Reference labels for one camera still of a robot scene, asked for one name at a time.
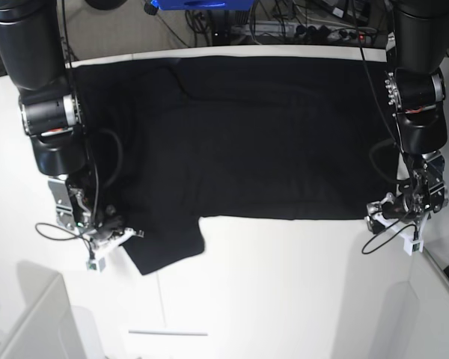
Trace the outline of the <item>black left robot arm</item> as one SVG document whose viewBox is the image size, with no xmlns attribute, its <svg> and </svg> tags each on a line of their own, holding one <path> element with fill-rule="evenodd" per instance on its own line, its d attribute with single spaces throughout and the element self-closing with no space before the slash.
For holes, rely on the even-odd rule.
<svg viewBox="0 0 449 359">
<path fill-rule="evenodd" d="M 375 236 L 398 223 L 419 231 L 448 204 L 440 153 L 448 141 L 440 64 L 449 41 L 449 1 L 390 1 L 387 16 L 385 89 L 396 128 L 370 154 L 394 145 L 409 176 L 394 179 L 397 195 L 367 205 L 367 225 Z"/>
</svg>

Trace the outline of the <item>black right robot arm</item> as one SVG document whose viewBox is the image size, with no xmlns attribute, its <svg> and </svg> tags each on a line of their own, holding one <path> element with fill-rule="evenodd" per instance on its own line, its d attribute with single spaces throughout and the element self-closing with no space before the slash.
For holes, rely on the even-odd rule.
<svg viewBox="0 0 449 359">
<path fill-rule="evenodd" d="M 124 148 L 117 134 L 98 129 L 116 145 L 116 163 L 105 178 L 84 122 L 70 61 L 67 25 L 56 1 L 0 1 L 0 56 L 19 91 L 19 113 L 39 172 L 55 200 L 55 228 L 81 239 L 96 263 L 139 232 L 126 227 L 100 195 L 118 178 Z"/>
</svg>

